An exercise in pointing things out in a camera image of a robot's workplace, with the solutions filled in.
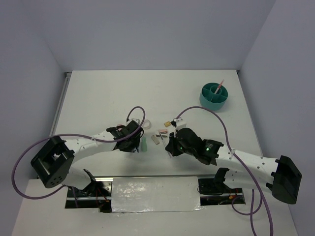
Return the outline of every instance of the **tabletop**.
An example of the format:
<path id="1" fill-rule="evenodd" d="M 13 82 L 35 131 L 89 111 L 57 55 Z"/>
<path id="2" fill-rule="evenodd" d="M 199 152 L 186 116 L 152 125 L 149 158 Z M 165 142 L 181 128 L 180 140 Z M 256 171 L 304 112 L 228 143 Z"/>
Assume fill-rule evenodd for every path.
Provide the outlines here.
<path id="1" fill-rule="evenodd" d="M 99 153 L 74 165 L 88 169 L 95 176 L 108 177 L 215 174 L 215 166 L 203 165 L 194 157 L 169 158 L 162 143 L 155 145 L 150 136 L 185 108 L 200 105 L 203 85 L 219 83 L 222 79 L 225 79 L 223 85 L 229 97 L 217 114 L 226 124 L 232 147 L 261 155 L 235 70 L 73 71 L 54 130 L 56 134 L 93 135 L 112 124 L 125 122 L 132 107 L 142 106 L 153 125 L 145 132 L 147 152 Z M 135 111 L 132 118 L 142 118 L 141 111 Z M 199 137 L 225 143 L 221 124 L 209 112 L 189 110 L 182 118 Z M 32 179 L 26 193 L 40 196 L 52 190 L 45 189 L 40 180 Z M 98 213 L 96 209 L 65 209 L 66 192 L 63 189 L 38 201 L 23 199 L 13 235 L 252 235 L 249 217 L 237 214 L 231 205 L 206 206 L 185 212 Z M 271 194 L 265 196 L 273 217 L 274 235 L 297 236 L 288 205 Z M 251 191 L 244 189 L 244 197 L 246 204 L 236 207 L 249 212 Z M 258 235 L 269 235 L 264 209 L 254 215 L 254 225 Z"/>

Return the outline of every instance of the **tape roll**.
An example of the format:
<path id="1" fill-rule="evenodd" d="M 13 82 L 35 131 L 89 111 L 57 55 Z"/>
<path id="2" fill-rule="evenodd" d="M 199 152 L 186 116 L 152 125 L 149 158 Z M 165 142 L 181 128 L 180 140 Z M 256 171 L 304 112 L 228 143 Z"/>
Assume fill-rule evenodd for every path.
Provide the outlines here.
<path id="1" fill-rule="evenodd" d="M 142 124 L 142 128 L 143 129 L 150 129 L 151 128 L 151 122 L 148 119 L 145 119 L 143 124 Z"/>

